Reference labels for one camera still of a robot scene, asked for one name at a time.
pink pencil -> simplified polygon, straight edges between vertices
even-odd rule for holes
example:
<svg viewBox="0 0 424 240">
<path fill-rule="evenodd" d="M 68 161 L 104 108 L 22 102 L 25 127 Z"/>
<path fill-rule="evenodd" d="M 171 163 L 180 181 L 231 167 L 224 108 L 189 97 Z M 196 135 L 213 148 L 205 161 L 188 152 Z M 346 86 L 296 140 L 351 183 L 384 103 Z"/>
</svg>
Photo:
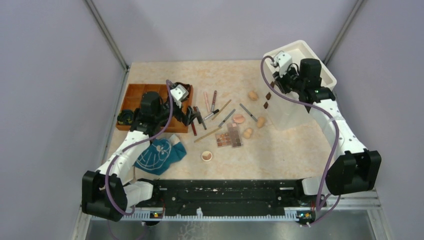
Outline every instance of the pink pencil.
<svg viewBox="0 0 424 240">
<path fill-rule="evenodd" d="M 211 107 L 209 106 L 209 100 L 208 100 L 208 94 L 204 91 L 204 102 L 206 103 L 206 109 L 207 112 L 210 113 L 211 112 Z"/>
</svg>

wall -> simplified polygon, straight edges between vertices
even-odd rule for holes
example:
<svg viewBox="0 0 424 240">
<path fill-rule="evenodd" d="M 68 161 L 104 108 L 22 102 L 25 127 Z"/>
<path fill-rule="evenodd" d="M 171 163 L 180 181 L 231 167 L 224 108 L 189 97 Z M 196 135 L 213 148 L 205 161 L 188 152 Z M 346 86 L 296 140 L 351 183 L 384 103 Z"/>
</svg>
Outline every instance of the wall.
<svg viewBox="0 0 424 240">
<path fill-rule="evenodd" d="M 421 239 L 424 2 L 368 1 L 329 64 L 341 110 L 382 163 L 376 183 L 397 239 Z"/>
<path fill-rule="evenodd" d="M 128 63 L 251 60 L 296 40 L 324 58 L 355 0 L 94 0 Z"/>
<path fill-rule="evenodd" d="M 0 33 L 0 239 L 69 239 L 122 69 L 81 0 L 2 0 Z"/>
</svg>

metal pole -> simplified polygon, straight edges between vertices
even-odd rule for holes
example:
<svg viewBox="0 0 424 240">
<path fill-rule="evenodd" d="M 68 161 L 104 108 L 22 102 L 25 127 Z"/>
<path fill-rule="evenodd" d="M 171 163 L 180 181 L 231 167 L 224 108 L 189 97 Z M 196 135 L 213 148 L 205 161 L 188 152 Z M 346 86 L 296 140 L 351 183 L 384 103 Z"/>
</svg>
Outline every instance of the metal pole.
<svg viewBox="0 0 424 240">
<path fill-rule="evenodd" d="M 352 8 L 352 11 L 350 12 L 349 16 L 347 17 L 346 21 L 343 24 L 343 27 L 338 32 L 334 42 L 332 43 L 330 50 L 328 51 L 327 55 L 325 56 L 324 60 L 322 61 L 325 65 L 327 65 L 330 60 L 332 59 L 335 51 L 337 50 L 340 42 L 342 41 L 343 37 L 346 34 L 346 31 L 351 26 L 352 21 L 354 20 L 355 16 L 357 15 L 359 9 L 367 2 L 367 0 L 357 0 L 355 5 Z"/>
<path fill-rule="evenodd" d="M 119 61 L 119 64 L 122 66 L 122 68 L 125 71 L 127 71 L 129 66 L 125 62 L 125 59 L 122 56 L 122 53 L 118 48 L 118 45 L 115 43 L 115 40 L 112 38 L 111 33 L 109 32 L 108 28 L 106 27 L 106 24 L 103 21 L 102 16 L 100 16 L 100 13 L 97 10 L 96 6 L 94 5 L 93 1 L 92 0 L 83 0 L 83 2 L 87 6 L 91 15 L 93 16 L 95 23 L 97 24 L 98 28 L 100 29 L 100 32 L 103 35 L 103 37 L 106 39 L 106 42 L 109 45 L 110 49 L 112 50 L 113 55 Z"/>
</svg>

robotic arm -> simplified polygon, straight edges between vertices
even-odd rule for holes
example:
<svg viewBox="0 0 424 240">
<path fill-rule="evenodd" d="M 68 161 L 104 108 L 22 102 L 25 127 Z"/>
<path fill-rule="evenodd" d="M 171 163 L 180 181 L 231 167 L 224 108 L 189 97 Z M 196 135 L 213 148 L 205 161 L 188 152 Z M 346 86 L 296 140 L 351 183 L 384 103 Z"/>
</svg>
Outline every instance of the robotic arm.
<svg viewBox="0 0 424 240">
<path fill-rule="evenodd" d="M 191 124 L 199 115 L 190 106 L 185 114 L 182 111 L 182 102 L 187 100 L 189 89 L 182 84 L 174 84 L 170 87 L 170 93 L 173 101 L 168 99 L 165 103 L 157 92 L 143 94 L 140 108 L 134 111 L 134 120 L 123 143 L 96 171 L 87 171 L 84 174 L 81 203 L 84 213 L 115 222 L 122 218 L 123 214 L 113 206 L 106 190 L 103 189 L 108 168 L 110 193 L 122 211 L 152 197 L 153 185 L 150 182 L 137 181 L 127 184 L 128 181 L 123 182 L 122 179 L 140 154 L 150 146 L 148 139 L 160 131 L 171 115 L 185 126 Z"/>
<path fill-rule="evenodd" d="M 377 151 L 369 151 L 358 140 L 340 113 L 332 91 L 321 86 L 321 62 L 318 59 L 305 58 L 298 66 L 292 62 L 292 57 L 287 52 L 281 51 L 273 58 L 272 65 L 276 68 L 273 74 L 275 85 L 283 94 L 293 91 L 299 95 L 299 101 L 304 103 L 308 113 L 319 124 L 328 143 L 333 144 L 338 135 L 333 149 L 336 160 L 330 168 L 330 162 L 327 163 L 323 175 L 325 184 L 321 184 L 321 177 L 302 179 L 303 194 L 342 195 L 372 190 L 381 156 Z"/>
</svg>

blue fabric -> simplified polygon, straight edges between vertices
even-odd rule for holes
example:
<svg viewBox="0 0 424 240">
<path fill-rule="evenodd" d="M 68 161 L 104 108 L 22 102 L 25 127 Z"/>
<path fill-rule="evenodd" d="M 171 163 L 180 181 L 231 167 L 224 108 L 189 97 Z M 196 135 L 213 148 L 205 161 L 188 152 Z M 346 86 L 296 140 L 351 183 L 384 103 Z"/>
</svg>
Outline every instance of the blue fabric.
<svg viewBox="0 0 424 240">
<path fill-rule="evenodd" d="M 155 139 L 140 154 L 135 167 L 150 174 L 161 175 L 171 164 L 181 161 L 186 154 L 187 151 L 181 142 L 172 146 L 166 138 Z"/>
</svg>

